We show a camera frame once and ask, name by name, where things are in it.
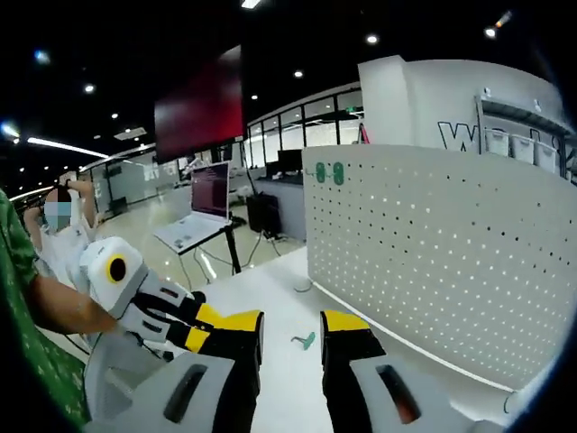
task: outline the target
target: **shelf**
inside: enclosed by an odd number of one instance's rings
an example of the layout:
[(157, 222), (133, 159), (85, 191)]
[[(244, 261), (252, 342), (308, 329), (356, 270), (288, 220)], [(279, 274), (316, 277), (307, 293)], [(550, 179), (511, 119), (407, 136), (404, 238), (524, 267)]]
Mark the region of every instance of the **shelf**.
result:
[(483, 113), (496, 115), (515, 122), (533, 125), (552, 135), (566, 136), (574, 134), (574, 130), (563, 122), (556, 121), (537, 111), (527, 110), (521, 106), (505, 102), (494, 97), (481, 97)]

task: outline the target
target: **glass wall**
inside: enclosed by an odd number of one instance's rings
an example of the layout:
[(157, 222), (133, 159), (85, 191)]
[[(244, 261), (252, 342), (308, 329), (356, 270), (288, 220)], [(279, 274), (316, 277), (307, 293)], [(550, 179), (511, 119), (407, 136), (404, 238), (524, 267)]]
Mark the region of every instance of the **glass wall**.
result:
[(279, 159), (279, 150), (357, 143), (363, 118), (358, 88), (294, 106), (249, 125), (243, 165), (264, 167)]

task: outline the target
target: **white wall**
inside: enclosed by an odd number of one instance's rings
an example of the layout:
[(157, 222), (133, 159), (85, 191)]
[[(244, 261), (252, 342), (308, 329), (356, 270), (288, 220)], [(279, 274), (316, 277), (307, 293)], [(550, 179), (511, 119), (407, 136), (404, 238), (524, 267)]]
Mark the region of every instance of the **white wall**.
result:
[[(492, 97), (535, 109), (563, 121), (562, 101), (553, 85), (526, 72), (473, 60), (405, 62), (399, 56), (359, 65), (365, 126), (371, 143), (405, 144), (475, 152), (479, 131), (474, 96)], [(524, 124), (486, 117), (487, 128), (558, 141)]]

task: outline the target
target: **black ceiling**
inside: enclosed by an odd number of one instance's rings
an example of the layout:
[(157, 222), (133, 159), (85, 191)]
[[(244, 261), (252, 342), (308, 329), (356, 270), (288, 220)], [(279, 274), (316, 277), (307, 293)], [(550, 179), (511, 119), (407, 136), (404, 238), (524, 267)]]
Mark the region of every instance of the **black ceiling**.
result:
[[(483, 36), (483, 28), (507, 10), (503, 2), (461, 8), (437, 2), (262, 0), (251, 11), (240, 8), (241, 0), (169, 3), (127, 5), (125, 12), (95, 5), (5, 11), (13, 19), (0, 28), (5, 42), (0, 121), (13, 121), (24, 138), (106, 154), (138, 144), (114, 138), (125, 128), (143, 126), (148, 134), (140, 143), (153, 143), (154, 101), (239, 43), (246, 121), (355, 81), (358, 62), (392, 54), (405, 60), (486, 60), (545, 75), (515, 23), (497, 41)], [(378, 45), (365, 43), (369, 32), (380, 36)], [(50, 65), (35, 61), (37, 49), (49, 53)], [(304, 70), (304, 78), (294, 79), (295, 69)], [(83, 92), (86, 83), (96, 86), (94, 94)], [(252, 101), (252, 94), (259, 99)], [(119, 117), (112, 119), (112, 113)], [(64, 166), (95, 160), (0, 141), (0, 185), (11, 197), (53, 182)]]

